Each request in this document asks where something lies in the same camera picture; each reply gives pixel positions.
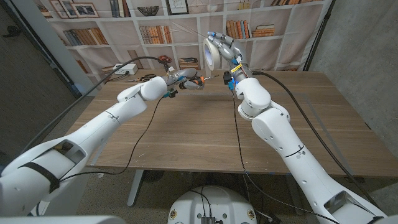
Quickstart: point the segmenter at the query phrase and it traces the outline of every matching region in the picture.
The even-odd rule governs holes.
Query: framed picture
[[[169,15],[189,14],[187,0],[166,0]]]
[[[73,10],[79,18],[98,18],[93,3],[71,3]]]
[[[71,5],[71,3],[73,3],[72,0],[59,0],[59,2],[64,8],[69,18],[77,18],[77,15]]]
[[[50,0],[50,3],[52,5],[52,7],[54,8],[55,12],[58,13],[58,15],[62,18],[62,19],[68,19],[68,14],[65,12],[64,8],[62,7],[60,1],[58,0]]]

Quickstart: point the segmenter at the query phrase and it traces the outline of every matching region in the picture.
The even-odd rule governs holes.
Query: table top
[[[69,133],[117,103],[117,95],[136,83],[125,80],[162,70],[139,70],[134,76],[108,82],[70,128]],[[398,161],[370,130],[353,107],[321,72],[268,72],[295,95],[304,112],[341,163],[354,175],[398,177]],[[234,123],[233,98],[220,76],[206,81],[204,90],[178,90],[164,98],[154,120],[134,151],[130,167],[136,169],[242,172]],[[256,78],[285,107],[291,125],[330,175],[344,175],[315,137],[288,94],[271,79]],[[132,148],[146,129],[155,101],[145,112],[129,120],[110,137],[106,147],[95,152],[89,166],[125,167]],[[237,113],[243,161],[258,174],[287,174],[278,153],[252,130],[251,122]]]

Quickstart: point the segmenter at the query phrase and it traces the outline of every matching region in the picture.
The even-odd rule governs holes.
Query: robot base
[[[193,191],[202,193],[207,197],[210,202],[211,217],[213,218],[210,218],[207,200],[203,197],[206,213],[206,218],[204,218],[202,196],[189,191],[183,194],[172,205],[168,217],[168,224],[201,224],[203,223],[202,219],[206,220],[205,223],[257,223],[252,205],[233,190],[209,185],[204,186],[203,191],[202,187],[197,187],[193,189]]]

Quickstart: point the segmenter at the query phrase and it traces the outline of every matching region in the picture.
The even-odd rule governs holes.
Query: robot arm
[[[175,85],[202,89],[189,80],[200,77],[194,68],[172,71],[164,77],[132,86],[118,95],[118,102],[80,129],[67,136],[39,144],[2,172],[0,178],[0,216],[27,215],[37,202],[51,201],[68,187],[86,166],[94,151],[127,120],[142,113],[145,101],[170,96]]]
[[[238,41],[224,34],[209,32],[208,35],[208,40],[231,65],[236,95],[243,100],[239,114],[251,121],[254,132],[281,156],[313,211],[339,223],[368,223],[373,217],[386,217],[325,172],[293,130],[287,110],[273,102],[268,91],[251,76],[243,48],[236,49],[240,48]],[[317,218],[320,223],[331,223]]]

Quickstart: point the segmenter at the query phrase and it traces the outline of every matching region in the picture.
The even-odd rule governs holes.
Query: power strip
[[[122,64],[116,64],[113,69],[116,69],[120,67]],[[120,68],[117,72],[115,72],[116,75],[124,75],[126,72],[129,72],[129,75],[134,75],[137,72],[138,68],[136,64],[127,64],[123,68]]]

